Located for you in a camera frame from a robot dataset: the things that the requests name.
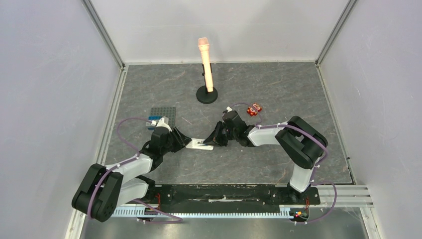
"robotic hand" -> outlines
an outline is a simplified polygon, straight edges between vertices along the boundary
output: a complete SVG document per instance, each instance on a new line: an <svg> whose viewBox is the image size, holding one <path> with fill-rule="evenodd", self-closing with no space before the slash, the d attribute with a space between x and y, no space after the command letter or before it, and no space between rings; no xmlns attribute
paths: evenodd
<svg viewBox="0 0 422 239"><path fill-rule="evenodd" d="M298 116L294 116L288 122L283 123L292 126L292 128L279 127L283 124L259 125L258 127L247 125L239 114L230 107L224 111L222 119L223 121L217 123L212 134L204 140L204 144L227 146L229 140L236 140L245 147L264 144L281 145L295 163L293 175L287 185L289 196L293 202L302 201L310 188L310 179L315 163L322 156L324 150L308 137L304 136L299 141L302 134L293 128L299 128L299 130L310 134L324 147L328 145L326 138Z"/></svg>
<svg viewBox="0 0 422 239"><path fill-rule="evenodd" d="M106 221L120 206L133 199L145 197L152 180L141 176L156 169L168 152L177 152L186 147L192 139L184 136L176 127L165 123L165 117L156 124L151 140L144 144L134 160L122 161L113 165L93 164L87 171L72 200L72 207L88 214L90 200L96 185L106 172L116 168L103 180L101 187L91 203L91 217L100 222Z"/></svg>

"gray marble surface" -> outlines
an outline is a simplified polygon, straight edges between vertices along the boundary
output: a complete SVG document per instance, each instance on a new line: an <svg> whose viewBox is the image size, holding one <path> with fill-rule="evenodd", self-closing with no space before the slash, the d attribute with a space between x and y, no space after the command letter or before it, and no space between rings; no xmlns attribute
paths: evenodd
<svg viewBox="0 0 422 239"><path fill-rule="evenodd" d="M195 93L204 83L201 64L130 66L117 112L106 163L116 163L134 154L122 143L115 128L128 117L148 117L151 107L175 106L176 127L186 136L206 138L221 120L222 111L236 102L257 102L263 110L263 125L298 115L328 140L329 158L317 169L316 181L350 183L322 85L314 63L219 63L212 65L218 99L210 105L197 101ZM248 124L259 120L237 106ZM127 121L121 134L141 147L151 137L145 122ZM168 153L164 162L147 177L159 184L180 183L288 183L293 162L281 146L228 147L213 151L183 149Z"/></svg>

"white wall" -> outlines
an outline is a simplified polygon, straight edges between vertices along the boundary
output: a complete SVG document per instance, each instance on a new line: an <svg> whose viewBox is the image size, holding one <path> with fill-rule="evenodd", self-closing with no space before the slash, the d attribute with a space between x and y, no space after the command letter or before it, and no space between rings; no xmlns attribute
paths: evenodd
<svg viewBox="0 0 422 239"><path fill-rule="evenodd" d="M347 0L92 0L125 62L315 60Z"/></svg>
<svg viewBox="0 0 422 239"><path fill-rule="evenodd" d="M79 0L2 0L0 29L0 238L63 238L118 67Z"/></svg>
<svg viewBox="0 0 422 239"><path fill-rule="evenodd" d="M357 178L388 239L420 238L422 1L358 1L322 63Z"/></svg>

